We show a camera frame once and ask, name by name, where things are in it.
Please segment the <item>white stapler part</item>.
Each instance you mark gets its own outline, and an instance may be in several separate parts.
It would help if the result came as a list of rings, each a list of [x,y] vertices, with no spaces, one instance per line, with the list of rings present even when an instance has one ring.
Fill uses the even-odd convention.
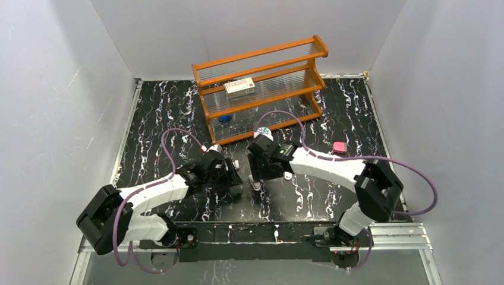
[[[260,182],[256,182],[252,175],[248,175],[248,181],[254,191],[260,191],[262,186]]]

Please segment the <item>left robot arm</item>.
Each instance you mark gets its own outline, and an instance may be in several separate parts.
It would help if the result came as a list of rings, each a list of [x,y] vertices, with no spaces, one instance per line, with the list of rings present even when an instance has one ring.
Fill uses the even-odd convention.
[[[224,157],[217,147],[208,149],[198,160],[178,167],[150,183],[117,189],[101,187],[76,220],[76,226],[98,255],[113,250],[117,244],[151,240],[163,247],[196,245],[197,230],[177,226],[164,214],[145,213],[160,205],[183,200],[205,190],[227,191],[242,185],[240,164]]]

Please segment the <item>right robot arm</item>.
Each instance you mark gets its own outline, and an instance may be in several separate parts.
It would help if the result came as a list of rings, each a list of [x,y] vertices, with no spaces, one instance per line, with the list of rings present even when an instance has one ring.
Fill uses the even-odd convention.
[[[399,202],[402,182],[383,157],[339,157],[301,144],[279,144],[265,134],[248,147],[251,181],[279,178],[284,173],[310,175],[351,190],[357,196],[333,227],[317,227],[301,237],[317,247],[351,246],[362,230],[373,223],[387,223]]]

